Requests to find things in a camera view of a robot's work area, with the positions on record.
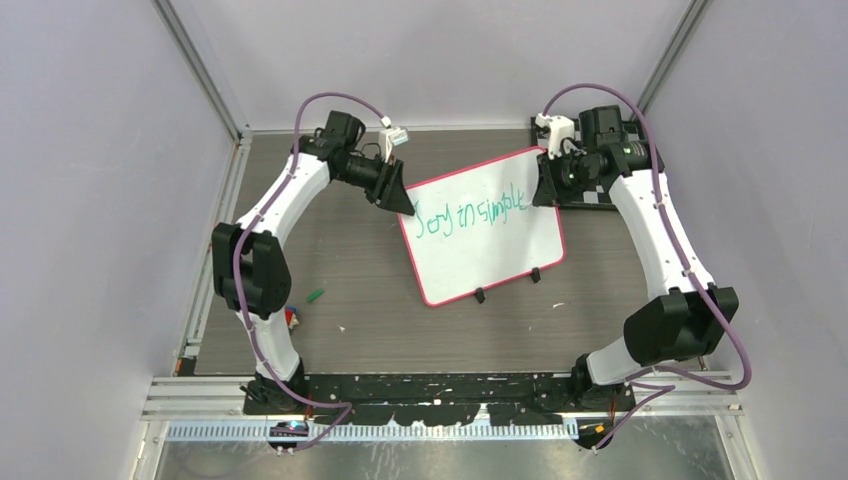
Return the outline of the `pink framed whiteboard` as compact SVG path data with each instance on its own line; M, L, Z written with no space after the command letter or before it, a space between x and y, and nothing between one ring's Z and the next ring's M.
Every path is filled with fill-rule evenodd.
M408 187L399 223L423 302L439 307L562 262L560 212L532 203L541 147Z

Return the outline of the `green marker cap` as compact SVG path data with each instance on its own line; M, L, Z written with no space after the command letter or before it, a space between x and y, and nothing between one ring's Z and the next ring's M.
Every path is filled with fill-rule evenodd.
M316 289L315 291L311 292L311 293L307 296L306 301L307 301L308 303L312 303L312 302L314 302L315 300L317 300L318 298L320 298L320 297L324 294L324 292L325 292L325 290L324 290L324 289Z

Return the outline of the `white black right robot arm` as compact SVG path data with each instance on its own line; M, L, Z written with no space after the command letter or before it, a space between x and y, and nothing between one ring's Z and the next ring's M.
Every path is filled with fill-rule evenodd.
M533 205L562 207L586 193L606 194L625 222L648 292L620 338L575 362L568 381L574 403L596 410L645 368L712 354L739 299L733 288L717 285L694 252L646 132L632 132L616 105L585 110L577 120L539 113L532 131L546 144L536 158Z

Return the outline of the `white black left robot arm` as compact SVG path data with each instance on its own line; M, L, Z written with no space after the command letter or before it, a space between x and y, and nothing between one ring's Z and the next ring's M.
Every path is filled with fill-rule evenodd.
M308 384L289 333L285 307L292 277L284 245L306 207L332 182L363 190L380 209L412 216L403 182L404 164L394 155L409 139L405 128L382 120L375 155L359 148L365 125L351 114L330 112L325 125L300 136L283 171L260 201L234 223L213 230L213 287L239 317L256 362L246 390L260 403L293 414L304 405Z

